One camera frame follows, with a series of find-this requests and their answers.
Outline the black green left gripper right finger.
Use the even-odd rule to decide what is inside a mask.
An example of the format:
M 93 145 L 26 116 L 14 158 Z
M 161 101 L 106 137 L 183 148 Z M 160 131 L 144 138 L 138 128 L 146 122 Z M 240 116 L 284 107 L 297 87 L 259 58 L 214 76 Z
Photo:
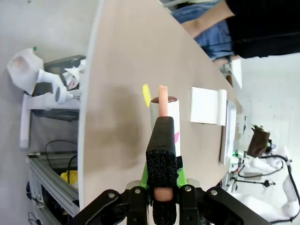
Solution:
M 270 222 L 231 196 L 214 186 L 204 191 L 188 183 L 183 159 L 177 157 L 179 187 L 176 190 L 180 225 L 199 225 L 204 218 L 214 225 L 269 225 Z

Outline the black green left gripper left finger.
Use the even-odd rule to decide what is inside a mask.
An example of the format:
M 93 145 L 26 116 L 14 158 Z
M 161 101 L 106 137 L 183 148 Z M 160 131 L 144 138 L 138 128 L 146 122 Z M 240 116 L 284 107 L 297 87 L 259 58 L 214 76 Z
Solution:
M 147 161 L 142 180 L 123 193 L 108 189 L 73 217 L 71 225 L 118 225 L 126 219 L 127 225 L 149 223 L 149 187 L 153 184 L 153 163 Z

